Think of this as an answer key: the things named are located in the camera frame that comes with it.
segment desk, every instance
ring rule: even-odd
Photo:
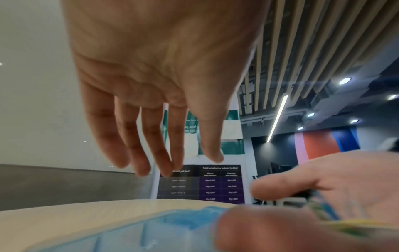
[[[22,252],[46,240],[172,209],[233,204],[194,200],[128,200],[47,206],[0,212],[0,251]]]

